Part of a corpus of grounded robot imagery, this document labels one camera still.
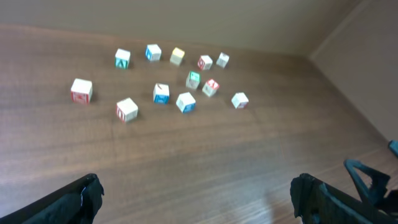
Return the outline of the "red A block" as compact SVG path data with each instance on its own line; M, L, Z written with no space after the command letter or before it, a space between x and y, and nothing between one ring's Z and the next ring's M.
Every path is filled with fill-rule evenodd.
M220 87L220 84L217 83L214 79L209 79L205 82L202 92L208 97L212 97Z

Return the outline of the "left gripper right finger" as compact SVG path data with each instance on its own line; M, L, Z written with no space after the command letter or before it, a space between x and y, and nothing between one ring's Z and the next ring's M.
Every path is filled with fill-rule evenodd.
M397 219L303 173L290 183L294 217L302 223L397 224Z

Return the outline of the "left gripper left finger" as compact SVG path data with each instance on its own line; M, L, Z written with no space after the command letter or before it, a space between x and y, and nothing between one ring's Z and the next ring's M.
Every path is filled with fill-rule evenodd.
M1 223L93 223L103 204L104 188L87 174L51 194L1 218Z

